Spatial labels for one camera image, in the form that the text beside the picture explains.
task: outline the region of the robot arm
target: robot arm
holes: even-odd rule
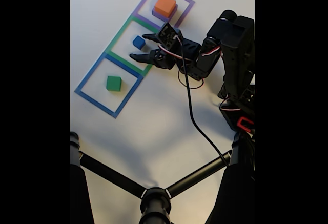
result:
[[[250,85],[255,74],[254,20],[226,10],[210,28],[202,46],[183,38],[179,29],[165,23],[158,33],[143,35],[160,43],[159,49],[150,54],[130,54],[130,57],[163,69],[172,69],[177,64],[185,73],[180,56],[181,44],[175,39],[176,35],[182,40],[184,56],[188,60],[186,72],[195,80],[206,78],[222,57],[225,75],[218,96],[227,103],[220,110],[232,130],[255,132],[255,85]],[[248,121],[247,126],[241,125],[243,121]]]

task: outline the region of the orange cube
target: orange cube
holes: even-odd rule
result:
[[[174,10],[176,0],[157,0],[154,10],[159,14],[169,17]]]

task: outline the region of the cube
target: cube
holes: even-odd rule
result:
[[[107,76],[106,89],[108,91],[119,92],[121,90],[121,82],[122,82],[121,77]]]
[[[164,17],[170,17],[175,8],[176,0],[157,0],[154,11],[158,12]]]
[[[133,41],[133,45],[136,48],[138,48],[139,50],[141,50],[145,44],[146,44],[145,40],[143,38],[141,38],[140,36],[137,36]]]
[[[177,9],[178,9],[178,5],[175,4],[175,7],[174,7],[174,9],[173,9],[173,11],[172,11],[172,13],[169,17],[165,17],[162,14],[156,12],[155,8],[152,10],[152,14],[153,14],[154,17],[156,17],[158,19],[161,19],[164,22],[169,22],[172,19],[172,17],[174,16],[174,13],[177,11]]]

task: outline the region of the small blue block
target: small blue block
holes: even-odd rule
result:
[[[141,38],[140,36],[137,36],[133,41],[133,45],[136,48],[138,48],[139,50],[141,50],[145,44],[146,44],[145,40],[143,38]]]

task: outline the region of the black metal rod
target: black metal rod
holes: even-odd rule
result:
[[[102,164],[101,162],[93,159],[92,157],[88,156],[87,154],[82,153],[80,158],[81,166],[89,169],[93,173],[99,175],[100,177],[110,181],[111,183],[121,187],[123,190],[131,193],[132,195],[141,198],[142,194],[146,190],[143,186],[139,185],[138,183],[134,182],[133,180],[125,177],[124,175],[116,172],[115,170],[107,167],[106,165]]]
[[[227,163],[229,163],[231,158],[231,150],[226,152],[223,156]],[[169,186],[167,190],[169,191],[171,198],[173,198],[224,167],[224,162],[221,157],[218,157],[200,169],[189,174],[185,178]]]

